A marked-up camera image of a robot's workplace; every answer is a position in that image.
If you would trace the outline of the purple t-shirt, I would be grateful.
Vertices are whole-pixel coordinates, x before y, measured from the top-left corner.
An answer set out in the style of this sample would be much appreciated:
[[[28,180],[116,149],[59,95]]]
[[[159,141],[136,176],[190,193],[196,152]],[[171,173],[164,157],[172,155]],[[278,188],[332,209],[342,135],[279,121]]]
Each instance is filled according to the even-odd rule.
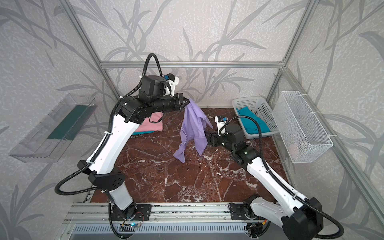
[[[195,149],[201,155],[208,145],[205,135],[205,128],[213,125],[202,109],[193,101],[185,108],[184,120],[180,131],[181,143],[179,149],[174,153],[174,157],[181,163],[185,163],[185,150],[188,142],[194,141]]]

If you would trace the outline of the grey plastic laundry basket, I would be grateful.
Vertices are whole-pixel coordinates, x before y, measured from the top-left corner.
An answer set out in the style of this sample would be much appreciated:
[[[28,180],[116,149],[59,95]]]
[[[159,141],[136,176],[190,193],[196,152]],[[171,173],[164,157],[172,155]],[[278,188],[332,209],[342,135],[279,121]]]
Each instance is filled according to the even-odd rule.
[[[273,111],[263,97],[247,97],[232,101],[237,116],[248,116],[258,122],[262,129],[262,137],[268,137],[279,132],[273,117]],[[257,139],[257,126],[249,119],[239,118],[245,138]]]

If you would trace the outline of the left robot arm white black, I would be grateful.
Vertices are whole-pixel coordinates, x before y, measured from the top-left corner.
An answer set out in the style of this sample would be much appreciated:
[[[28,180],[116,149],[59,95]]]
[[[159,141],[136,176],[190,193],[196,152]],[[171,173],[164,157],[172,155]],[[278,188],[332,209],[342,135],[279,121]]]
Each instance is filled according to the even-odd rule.
[[[142,86],[137,97],[124,97],[112,112],[112,129],[104,136],[105,145],[99,144],[87,160],[78,162],[90,182],[106,191],[109,199],[121,211],[134,208],[134,200],[125,185],[125,175],[115,162],[131,135],[142,123],[148,123],[148,131],[162,128],[166,112],[180,111],[189,104],[182,93],[176,93],[179,78],[173,74],[163,77],[142,77]]]

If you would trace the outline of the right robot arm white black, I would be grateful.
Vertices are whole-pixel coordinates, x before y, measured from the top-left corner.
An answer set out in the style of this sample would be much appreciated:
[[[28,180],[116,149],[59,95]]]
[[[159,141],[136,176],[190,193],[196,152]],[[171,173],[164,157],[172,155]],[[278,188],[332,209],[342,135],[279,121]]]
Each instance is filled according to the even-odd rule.
[[[297,197],[306,197],[292,188],[269,164],[264,164],[261,153],[245,143],[238,125],[227,126],[228,133],[206,132],[208,144],[224,147],[231,158],[255,177],[275,198],[277,203],[266,201],[261,196],[245,201],[250,218],[262,217],[283,229],[290,240],[311,240],[324,227],[323,217],[302,204]]]

